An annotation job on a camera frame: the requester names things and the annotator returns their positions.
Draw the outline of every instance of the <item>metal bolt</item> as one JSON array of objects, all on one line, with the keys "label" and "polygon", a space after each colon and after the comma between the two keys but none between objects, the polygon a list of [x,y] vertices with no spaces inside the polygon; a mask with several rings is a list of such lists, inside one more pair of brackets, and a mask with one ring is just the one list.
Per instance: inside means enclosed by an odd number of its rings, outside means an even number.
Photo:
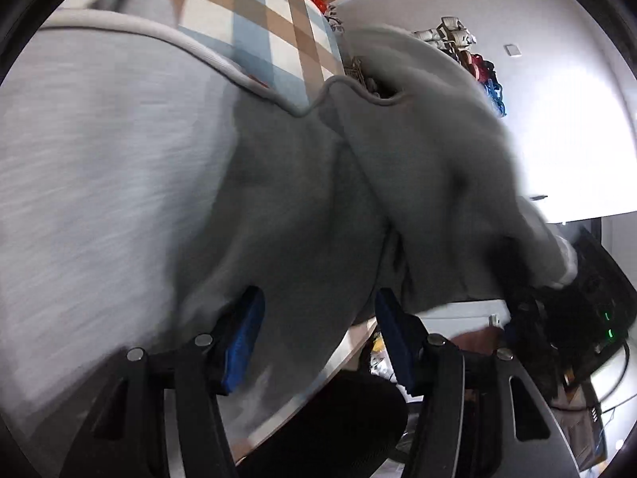
[{"label": "metal bolt", "polygon": [[210,343],[212,343],[212,336],[209,334],[200,334],[195,338],[195,345],[198,347],[207,347]]},{"label": "metal bolt", "polygon": [[509,349],[498,349],[496,352],[498,359],[502,361],[511,361],[514,359],[514,353],[512,353]]},{"label": "metal bolt", "polygon": [[142,357],[144,357],[144,349],[139,347],[129,350],[126,354],[126,359],[129,361],[139,361]]},{"label": "metal bolt", "polygon": [[445,343],[447,343],[447,340],[445,340],[445,337],[443,335],[430,334],[429,336],[427,336],[427,343],[433,345],[434,347],[442,347]]}]

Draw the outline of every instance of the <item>white wall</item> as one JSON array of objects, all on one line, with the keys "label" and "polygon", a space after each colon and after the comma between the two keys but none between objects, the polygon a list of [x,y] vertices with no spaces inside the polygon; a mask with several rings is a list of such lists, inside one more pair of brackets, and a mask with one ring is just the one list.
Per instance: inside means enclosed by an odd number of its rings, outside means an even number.
[{"label": "white wall", "polygon": [[[458,16],[496,65],[524,192],[549,222],[637,210],[637,81],[575,0],[337,0],[345,29]],[[511,58],[504,45],[520,47]]]}]

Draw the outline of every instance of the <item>plaid fabric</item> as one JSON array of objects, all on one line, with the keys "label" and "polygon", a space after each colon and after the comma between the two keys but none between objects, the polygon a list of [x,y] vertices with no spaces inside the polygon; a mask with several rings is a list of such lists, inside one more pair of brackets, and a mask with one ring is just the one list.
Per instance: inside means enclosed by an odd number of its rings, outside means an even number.
[{"label": "plaid fabric", "polygon": [[343,74],[336,38],[310,0],[173,0],[178,28],[299,107]]}]

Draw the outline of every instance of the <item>checkered bedding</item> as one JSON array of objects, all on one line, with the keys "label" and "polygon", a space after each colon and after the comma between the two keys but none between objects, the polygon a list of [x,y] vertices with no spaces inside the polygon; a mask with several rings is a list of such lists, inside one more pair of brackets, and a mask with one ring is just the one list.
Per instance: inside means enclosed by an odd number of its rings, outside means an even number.
[{"label": "checkered bedding", "polygon": [[[89,0],[68,0],[80,6]],[[300,108],[342,75],[336,39],[310,0],[173,0],[178,28]]]}]

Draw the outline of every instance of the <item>light switch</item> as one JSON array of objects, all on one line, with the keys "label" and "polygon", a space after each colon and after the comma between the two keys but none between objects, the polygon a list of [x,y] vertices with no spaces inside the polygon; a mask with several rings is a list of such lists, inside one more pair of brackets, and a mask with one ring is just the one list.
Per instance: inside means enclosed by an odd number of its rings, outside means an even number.
[{"label": "light switch", "polygon": [[522,55],[517,45],[504,45],[504,48],[506,49],[506,53],[511,57],[520,57]]}]

